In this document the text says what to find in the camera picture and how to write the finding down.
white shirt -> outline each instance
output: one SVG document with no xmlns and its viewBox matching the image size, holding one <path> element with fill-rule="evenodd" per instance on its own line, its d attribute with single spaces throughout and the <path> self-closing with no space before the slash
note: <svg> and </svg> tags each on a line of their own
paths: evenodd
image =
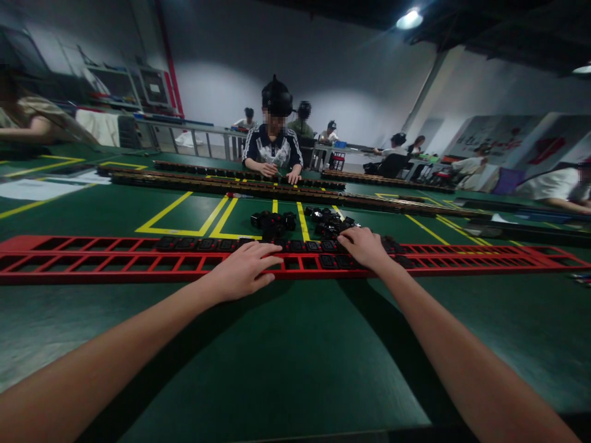
<svg viewBox="0 0 591 443">
<path fill-rule="evenodd" d="M 469 159 L 453 162 L 451 168 L 454 171 L 459 171 L 460 174 L 471 174 L 476 171 L 482 164 L 484 157 L 471 157 Z"/>
<path fill-rule="evenodd" d="M 526 181 L 515 190 L 515 194 L 531 200 L 558 198 L 581 202 L 589 199 L 590 191 L 590 184 L 580 183 L 577 169 L 565 168 Z"/>
<path fill-rule="evenodd" d="M 337 137 L 337 132 L 336 131 L 332 131 L 332 133 L 330 135 L 328 135 L 328 132 L 326 131 L 322 131 L 320 133 L 320 140 L 322 139 L 327 139 L 329 142 L 337 142 L 339 140 L 339 138 Z"/>
<path fill-rule="evenodd" d="M 253 127 L 255 127 L 256 125 L 257 125 L 257 122 L 256 122 L 256 120 L 253 120 L 253 121 L 252 121 L 252 123 L 247 123 L 247 122 L 246 122 L 246 119 L 244 118 L 244 119 L 240 119 L 240 120 L 238 120 L 238 121 L 237 121 L 236 123 L 234 123 L 232 126 L 238 126 L 238 127 L 243 127 L 243 128 L 250 129 L 250 128 L 253 128 Z"/>
</svg>

green table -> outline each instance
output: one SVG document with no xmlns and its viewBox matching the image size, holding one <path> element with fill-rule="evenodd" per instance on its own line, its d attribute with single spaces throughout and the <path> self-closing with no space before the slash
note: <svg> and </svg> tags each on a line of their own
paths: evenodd
<svg viewBox="0 0 591 443">
<path fill-rule="evenodd" d="M 113 156 L 76 145 L 52 155 L 130 168 L 151 167 L 154 158 L 239 167 L 176 154 Z M 0 175 L 35 176 L 52 170 L 31 171 L 35 168 L 67 161 L 10 161 L 0 164 Z M 14 175 L 21 171 L 30 172 Z M 367 185 L 347 185 L 347 191 L 412 194 L 443 205 L 455 198 Z M 274 206 L 280 212 L 299 209 L 293 202 L 95 185 L 47 202 L 0 199 L 0 240 L 19 234 L 256 236 L 260 232 L 248 217 Z M 462 234 L 458 226 L 466 220 L 460 218 L 342 213 L 402 243 L 481 244 Z M 312 225 L 289 235 L 315 238 Z M 591 260 L 586 250 L 566 249 Z M 591 297 L 586 289 L 560 274 L 423 277 L 420 283 L 558 412 L 591 411 Z M 0 391 L 180 286 L 1 287 Z M 459 421 L 379 281 L 277 281 L 197 318 L 87 435 L 101 441 L 217 442 Z"/>
</svg>

grey wall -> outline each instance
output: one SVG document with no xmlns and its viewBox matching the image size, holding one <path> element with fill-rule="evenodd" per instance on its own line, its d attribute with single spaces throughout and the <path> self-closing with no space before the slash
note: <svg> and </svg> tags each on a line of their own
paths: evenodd
<svg viewBox="0 0 591 443">
<path fill-rule="evenodd" d="M 331 119 L 342 140 L 381 146 L 397 132 L 435 58 L 431 44 L 253 0 L 163 2 L 187 118 L 230 125 L 255 109 L 277 74 L 312 103 L 310 125 Z"/>
<path fill-rule="evenodd" d="M 429 145 L 442 153 L 466 119 L 480 115 L 591 114 L 591 82 L 557 78 L 464 52 L 430 114 L 443 124 Z"/>
</svg>

